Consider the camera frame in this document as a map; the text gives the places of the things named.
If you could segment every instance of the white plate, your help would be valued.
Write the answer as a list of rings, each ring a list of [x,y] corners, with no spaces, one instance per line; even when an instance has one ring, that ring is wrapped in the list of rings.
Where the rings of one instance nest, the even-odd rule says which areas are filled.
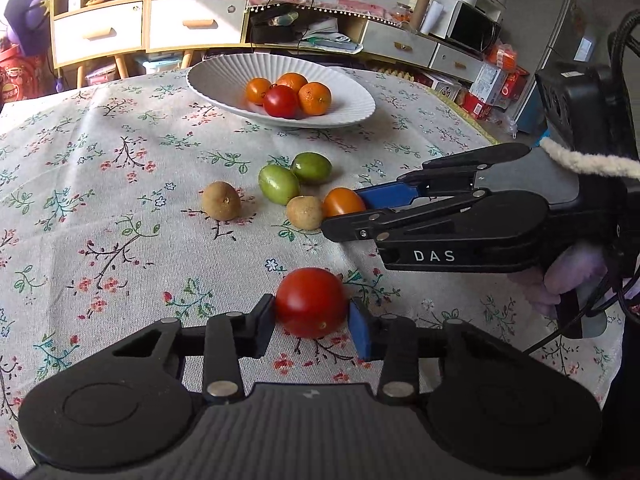
[[[260,106],[244,98],[244,88],[254,77],[275,82],[287,72],[302,74],[331,91],[329,111],[318,117],[281,119],[271,117]],[[357,124],[373,115],[376,103],[361,85],[337,70],[310,61],[272,54],[230,54],[214,57],[191,67],[187,84],[216,106],[258,124],[286,128],[339,128]]]

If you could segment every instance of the table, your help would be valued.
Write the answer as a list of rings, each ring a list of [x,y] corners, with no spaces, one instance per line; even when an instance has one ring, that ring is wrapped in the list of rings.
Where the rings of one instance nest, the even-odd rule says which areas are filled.
[[[335,177],[304,191],[393,180],[423,160],[488,145],[481,128],[434,92],[405,80],[347,70],[374,96],[372,118],[341,130],[279,131],[222,112],[193,94],[186,71],[70,91],[0,125],[0,467],[32,465],[18,430],[34,384],[161,317],[186,326],[249,311],[299,267],[325,267],[375,314],[438,327],[452,317],[525,348],[554,328],[505,276],[385,270],[372,242],[334,244],[287,221],[260,193],[265,164],[322,153]],[[217,222],[200,210],[209,182],[238,188],[242,217]],[[562,338],[537,359],[575,378],[602,402],[620,362],[623,316],[609,311],[599,338]],[[357,359],[347,329],[299,340],[276,327],[261,360],[241,361],[255,381],[360,382],[376,387],[380,363]],[[184,383],[200,387],[202,361]],[[438,384],[421,364],[422,388]],[[549,435],[549,445],[559,441]]]

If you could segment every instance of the refrigerator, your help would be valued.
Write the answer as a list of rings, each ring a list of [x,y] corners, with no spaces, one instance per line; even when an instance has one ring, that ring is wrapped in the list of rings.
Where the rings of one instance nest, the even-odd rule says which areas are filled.
[[[593,0],[506,0],[500,39],[518,53],[518,65],[530,73],[520,99],[507,108],[518,130],[546,130],[534,74],[555,60],[588,61],[598,41]]]

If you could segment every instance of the hand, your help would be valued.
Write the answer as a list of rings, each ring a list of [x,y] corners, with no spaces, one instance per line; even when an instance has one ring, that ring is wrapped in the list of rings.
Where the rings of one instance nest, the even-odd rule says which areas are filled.
[[[521,286],[524,297],[535,310],[555,319],[561,294],[593,278],[601,279],[606,273],[602,247],[578,242],[560,254],[545,274],[539,267],[533,267],[510,274],[509,278]],[[627,293],[628,298],[633,296],[632,291]]]

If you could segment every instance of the microwave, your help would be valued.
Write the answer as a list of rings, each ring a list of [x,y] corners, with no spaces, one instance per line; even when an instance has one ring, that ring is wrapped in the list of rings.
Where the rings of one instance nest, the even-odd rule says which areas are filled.
[[[474,52],[485,54],[492,49],[502,30],[499,23],[461,0],[447,10],[432,34]]]

